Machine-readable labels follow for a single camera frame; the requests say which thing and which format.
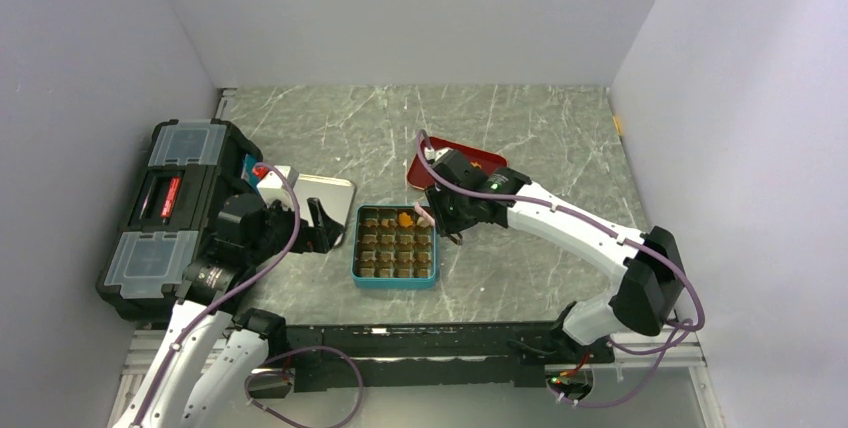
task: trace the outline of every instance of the table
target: table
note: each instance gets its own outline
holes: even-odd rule
[[[345,178],[364,203],[413,203],[406,185],[415,133],[495,151],[564,200],[614,223],[646,229],[642,207],[598,86],[288,86],[239,89],[230,120],[266,161]],[[352,211],[352,226],[355,210]],[[549,320],[606,279],[551,243],[478,225],[464,243],[439,243],[439,281],[426,291],[360,290],[352,236],[329,255],[292,255],[248,294],[290,324]]]

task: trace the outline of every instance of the toolbox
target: toolbox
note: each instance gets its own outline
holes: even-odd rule
[[[131,321],[167,321],[183,270],[214,231],[230,196],[256,191],[259,148],[222,120],[160,123],[113,254],[98,276],[100,297]]]
[[[411,206],[359,207],[351,267],[357,287],[425,289],[436,284],[436,229],[417,220]]]

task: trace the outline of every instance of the blue box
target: blue box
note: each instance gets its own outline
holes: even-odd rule
[[[402,214],[412,219],[412,227],[400,226]],[[350,268],[357,287],[420,290],[436,284],[436,228],[418,226],[418,218],[407,205],[359,207]]]

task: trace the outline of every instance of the teal box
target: teal box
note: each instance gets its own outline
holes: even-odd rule
[[[436,228],[403,227],[398,217],[418,221],[412,206],[362,205],[356,212],[351,275],[359,288],[422,290],[438,277]]]

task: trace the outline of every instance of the black toolbox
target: black toolbox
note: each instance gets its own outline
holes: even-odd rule
[[[100,297],[126,320],[167,321],[183,270],[214,231],[224,200],[256,191],[257,161],[259,148],[228,121],[156,126],[135,201],[97,278]]]

